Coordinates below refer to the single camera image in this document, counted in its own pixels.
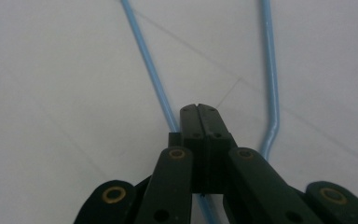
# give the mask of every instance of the blue tube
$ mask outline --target blue tube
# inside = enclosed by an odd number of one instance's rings
[[[129,20],[131,29],[133,31],[133,35],[135,36],[136,42],[138,43],[139,50],[141,51],[142,56],[144,58],[147,71],[149,73],[150,78],[152,79],[153,86],[157,93],[162,111],[164,112],[165,119],[167,120],[168,125],[170,126],[171,132],[178,133],[179,126],[176,123],[167,96],[165,95],[164,89],[162,88],[161,82],[159,81],[156,67],[153,64],[153,60],[150,56],[149,50],[147,49],[141,30],[139,29],[138,22],[136,21],[135,16],[133,15],[130,3],[128,0],[121,0],[121,4],[123,5],[124,10],[127,14],[127,18]],[[218,223],[217,215],[214,213],[214,210],[210,205],[211,202],[208,201],[207,197],[209,198],[210,196],[208,195],[201,196],[200,194],[197,195],[198,202],[200,205],[200,210],[207,223],[210,224]]]
[[[121,3],[127,14],[127,18],[131,25],[136,42],[138,43],[139,50],[141,51],[142,56],[144,58],[149,76],[152,79],[153,86],[157,93],[159,104],[161,105],[162,111],[164,112],[165,119],[167,120],[167,123],[170,126],[171,131],[174,133],[178,133],[179,126],[176,123],[167,96],[165,95],[164,89],[162,88],[161,82],[159,81],[156,67],[153,64],[152,57],[150,56],[149,50],[147,49],[141,30],[139,29],[138,23],[136,22],[135,16],[133,15],[130,3],[128,2],[128,0],[122,0]]]
[[[274,34],[272,29],[271,8],[269,0],[262,1],[265,48],[267,58],[268,81],[268,130],[263,140],[260,153],[268,161],[269,152],[280,126],[277,67],[275,63]]]

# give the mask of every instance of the straight blue cable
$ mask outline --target straight blue cable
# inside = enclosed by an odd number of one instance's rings
[[[278,134],[280,126],[277,67],[275,63],[274,34],[272,29],[271,8],[269,0],[262,1],[265,49],[267,58],[268,83],[268,129],[260,153],[269,160],[269,152]]]
[[[139,50],[141,51],[142,56],[144,58],[147,71],[149,73],[150,78],[152,79],[153,86],[157,93],[159,103],[164,112],[165,119],[167,120],[168,125],[170,126],[171,132],[178,133],[179,126],[176,123],[167,96],[165,95],[164,89],[162,88],[161,82],[159,81],[156,67],[153,64],[153,60],[150,56],[149,50],[147,49],[141,30],[139,29],[138,22],[136,21],[135,16],[133,15],[130,3],[128,0],[121,0],[121,4],[123,5],[124,10],[127,14],[127,18],[129,20],[131,29],[135,36],[136,42],[138,43]],[[200,205],[200,210],[207,223],[210,224],[218,223],[217,216],[213,212],[211,203],[210,201],[208,201],[208,198],[206,197],[207,196],[202,196],[200,194],[197,195],[197,199]]]

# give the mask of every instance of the screw hole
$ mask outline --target screw hole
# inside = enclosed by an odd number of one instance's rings
[[[301,223],[303,222],[303,219],[301,217],[301,215],[295,213],[295,212],[287,212],[286,213],[286,217],[287,219],[289,219],[291,222],[294,222],[294,223]]]
[[[157,222],[163,222],[166,221],[170,218],[170,214],[166,211],[166,210],[158,210],[155,215],[154,215],[154,219]]]

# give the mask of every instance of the black plastic part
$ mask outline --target black plastic part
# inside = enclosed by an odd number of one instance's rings
[[[134,199],[135,187],[127,182],[113,180],[101,184],[83,204],[75,224],[130,223],[126,218]]]
[[[237,145],[219,112],[208,105],[188,105],[181,109],[180,118],[182,146],[194,155],[193,192],[223,193],[227,186],[223,158]]]
[[[256,151],[233,148],[228,172],[255,223],[318,224],[322,221]]]
[[[347,189],[326,181],[307,186],[306,200],[315,213],[332,224],[358,224],[358,198]]]
[[[192,165],[190,150],[163,150],[134,223],[190,223]]]

